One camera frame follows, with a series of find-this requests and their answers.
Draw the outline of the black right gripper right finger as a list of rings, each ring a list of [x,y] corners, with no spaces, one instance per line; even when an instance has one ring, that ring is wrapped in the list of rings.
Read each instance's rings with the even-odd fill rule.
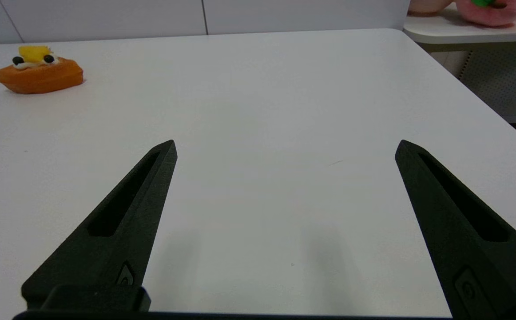
[[[419,145],[395,160],[453,318],[516,318],[516,230]]]

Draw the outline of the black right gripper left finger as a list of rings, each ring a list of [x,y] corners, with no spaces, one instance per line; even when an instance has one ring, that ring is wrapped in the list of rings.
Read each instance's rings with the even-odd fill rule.
[[[143,288],[177,151],[156,145],[22,285],[28,310],[148,310]]]

